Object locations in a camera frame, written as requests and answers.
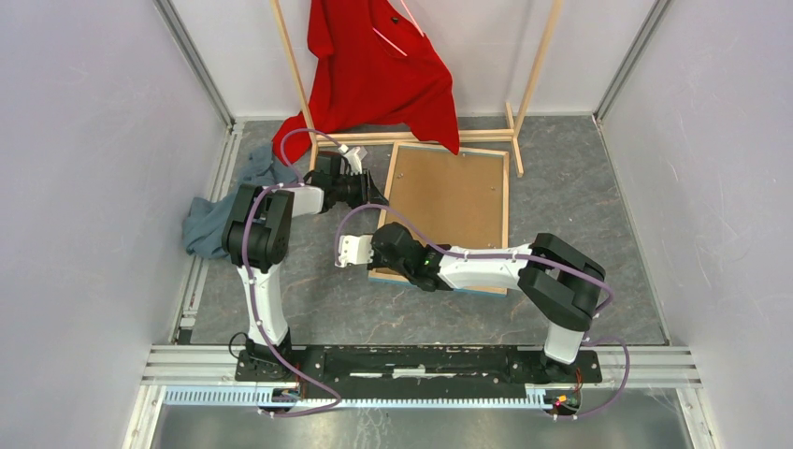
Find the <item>blue picture frame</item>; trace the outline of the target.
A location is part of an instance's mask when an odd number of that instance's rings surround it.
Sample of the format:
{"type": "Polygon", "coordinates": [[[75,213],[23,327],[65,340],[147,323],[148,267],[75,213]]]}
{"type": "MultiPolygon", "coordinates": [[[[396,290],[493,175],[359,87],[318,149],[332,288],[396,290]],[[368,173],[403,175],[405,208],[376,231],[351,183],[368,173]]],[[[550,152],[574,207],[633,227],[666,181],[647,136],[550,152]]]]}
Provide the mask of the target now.
{"type": "Polygon", "coordinates": [[[503,249],[509,240],[510,154],[502,150],[396,142],[384,194],[394,212],[379,226],[412,223],[432,241],[503,249]]]}

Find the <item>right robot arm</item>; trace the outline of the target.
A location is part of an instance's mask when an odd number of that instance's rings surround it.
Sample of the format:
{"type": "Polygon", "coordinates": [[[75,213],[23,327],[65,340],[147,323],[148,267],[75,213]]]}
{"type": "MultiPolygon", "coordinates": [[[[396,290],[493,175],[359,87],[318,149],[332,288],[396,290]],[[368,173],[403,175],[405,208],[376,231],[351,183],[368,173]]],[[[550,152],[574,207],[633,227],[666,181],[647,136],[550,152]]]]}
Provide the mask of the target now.
{"type": "Polygon", "coordinates": [[[604,268],[563,239],[539,233],[530,244],[467,249],[422,243],[403,224],[379,228],[370,241],[371,268],[387,268],[427,292],[494,287],[522,292],[548,320],[542,374],[567,380],[578,368],[585,334],[613,300],[604,268]]]}

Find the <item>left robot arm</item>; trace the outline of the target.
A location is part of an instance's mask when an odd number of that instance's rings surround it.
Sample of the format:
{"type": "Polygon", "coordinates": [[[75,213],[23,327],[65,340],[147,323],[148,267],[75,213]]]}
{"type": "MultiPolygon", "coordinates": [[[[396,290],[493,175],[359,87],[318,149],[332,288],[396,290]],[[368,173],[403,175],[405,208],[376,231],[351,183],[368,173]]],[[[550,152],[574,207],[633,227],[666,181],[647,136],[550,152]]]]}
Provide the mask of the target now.
{"type": "Polygon", "coordinates": [[[244,283],[249,329],[238,362],[271,381],[293,371],[290,329],[282,308],[281,264],[288,253],[292,221],[318,215],[339,203],[354,209],[387,205],[363,160],[360,146],[319,152],[315,168],[292,182],[244,183],[233,197],[222,245],[244,283]]]}

